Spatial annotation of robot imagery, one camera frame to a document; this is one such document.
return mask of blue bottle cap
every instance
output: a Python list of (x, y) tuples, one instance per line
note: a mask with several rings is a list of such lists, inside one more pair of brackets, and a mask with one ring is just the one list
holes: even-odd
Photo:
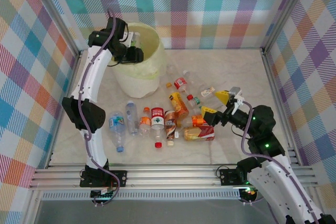
[(123, 152), (124, 151), (124, 147), (117, 147), (117, 152)]

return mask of red bottle label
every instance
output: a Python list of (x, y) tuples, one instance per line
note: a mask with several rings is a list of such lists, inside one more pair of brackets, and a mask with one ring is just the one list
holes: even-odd
[(184, 85), (184, 84), (187, 84), (187, 82), (184, 80), (183, 77), (181, 78), (178, 78), (175, 82), (174, 82), (174, 85), (177, 89), (180, 88), (180, 86)]
[(152, 126), (164, 125), (163, 108), (152, 108)]

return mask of water bottle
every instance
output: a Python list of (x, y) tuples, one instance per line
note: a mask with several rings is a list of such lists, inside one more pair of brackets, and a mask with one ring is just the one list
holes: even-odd
[(136, 107), (133, 101), (128, 101), (126, 104), (128, 132), (133, 136), (137, 135), (139, 131), (139, 119)]
[(110, 131), (112, 132), (112, 142), (117, 148), (117, 152), (123, 152), (126, 131), (124, 116), (120, 111), (114, 111), (110, 113), (109, 118)]
[(162, 135), (164, 129), (164, 114), (161, 103), (154, 103), (152, 108), (152, 137), (155, 141), (155, 148), (162, 147)]

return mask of checkered fabric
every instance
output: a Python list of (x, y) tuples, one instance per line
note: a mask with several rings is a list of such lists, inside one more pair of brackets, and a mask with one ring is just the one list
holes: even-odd
[(276, 23), (278, 22), (279, 20), (279, 17), (282, 15), (282, 11), (285, 9), (285, 7), (290, 4), (289, 3), (290, 0), (282, 0), (281, 1), (281, 4), (279, 5), (278, 7), (278, 10), (276, 12), (276, 14), (274, 15), (273, 17), (273, 20), (272, 20), (272, 23), (270, 24), (270, 26), (268, 27), (268, 30), (266, 32), (266, 35), (264, 37), (264, 40), (262, 41), (262, 44), (261, 44), (261, 47), (264, 47), (267, 40), (269, 39), (269, 36), (271, 35), (272, 31), (273, 31), (273, 28), (274, 26), (276, 25)]
[(0, 0), (0, 223), (18, 223), (75, 58), (41, 0)]
[[(106, 25), (105, 12), (156, 29), (165, 48), (258, 48), (275, 0), (54, 0), (79, 48), (93, 30)], [(69, 20), (74, 20), (75, 27)]]
[(336, 214), (336, 0), (299, 0), (269, 59), (303, 163)]

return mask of red bottle cap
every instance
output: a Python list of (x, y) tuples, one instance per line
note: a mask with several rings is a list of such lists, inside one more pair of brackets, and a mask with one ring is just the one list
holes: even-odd
[(161, 147), (162, 147), (162, 143), (160, 143), (160, 142), (155, 143), (155, 148), (161, 148)]

